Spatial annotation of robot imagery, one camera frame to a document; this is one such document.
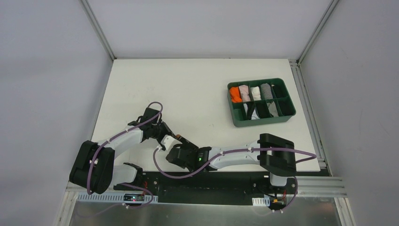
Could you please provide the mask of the green divided plastic tray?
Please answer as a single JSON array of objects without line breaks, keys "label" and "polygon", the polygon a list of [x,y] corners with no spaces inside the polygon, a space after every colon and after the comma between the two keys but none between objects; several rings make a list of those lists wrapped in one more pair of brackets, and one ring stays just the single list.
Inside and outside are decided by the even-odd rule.
[{"label": "green divided plastic tray", "polygon": [[[261,84],[268,83],[271,86],[273,99],[265,99],[263,97],[261,91]],[[239,87],[240,85],[247,85],[249,88],[249,95],[252,103],[255,103],[256,112],[260,119],[258,120],[247,120],[246,113],[244,110],[244,103],[233,103],[230,98],[229,89],[231,87]],[[250,88],[258,86],[261,91],[262,100],[254,101]],[[251,80],[251,81],[236,81],[230,82],[227,85],[228,89],[228,102],[231,112],[231,117],[234,126],[236,127],[248,127],[248,126],[257,126],[257,125],[265,125],[265,124],[273,124],[280,122],[287,122],[291,117],[296,115],[296,109],[288,92],[288,89],[281,78],[271,78],[271,79],[261,79],[261,80]],[[271,117],[267,103],[274,101],[277,106],[277,110],[279,113],[279,117]]]}]

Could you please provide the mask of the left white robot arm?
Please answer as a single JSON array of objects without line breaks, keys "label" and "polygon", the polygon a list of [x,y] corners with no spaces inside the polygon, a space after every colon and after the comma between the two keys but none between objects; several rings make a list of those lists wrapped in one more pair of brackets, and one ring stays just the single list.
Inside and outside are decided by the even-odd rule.
[{"label": "left white robot arm", "polygon": [[139,190],[144,184],[143,169],[128,162],[115,165],[115,159],[147,139],[155,139],[161,149],[165,150],[165,140],[171,137],[176,136],[162,121],[161,112],[147,107],[142,116],[111,138],[100,142],[83,142],[72,166],[69,181],[86,188],[89,194],[102,194],[110,186],[123,183],[131,190]]}]

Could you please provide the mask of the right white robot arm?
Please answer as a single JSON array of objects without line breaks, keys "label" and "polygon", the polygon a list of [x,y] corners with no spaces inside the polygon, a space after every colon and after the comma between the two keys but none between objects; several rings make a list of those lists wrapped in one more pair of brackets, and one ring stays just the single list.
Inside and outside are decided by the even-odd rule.
[{"label": "right white robot arm", "polygon": [[296,175],[294,143],[272,134],[260,134],[257,141],[233,147],[201,147],[183,137],[165,136],[162,150],[166,160],[189,172],[216,171],[237,165],[259,165],[270,173],[267,187],[279,193],[287,178]]}]

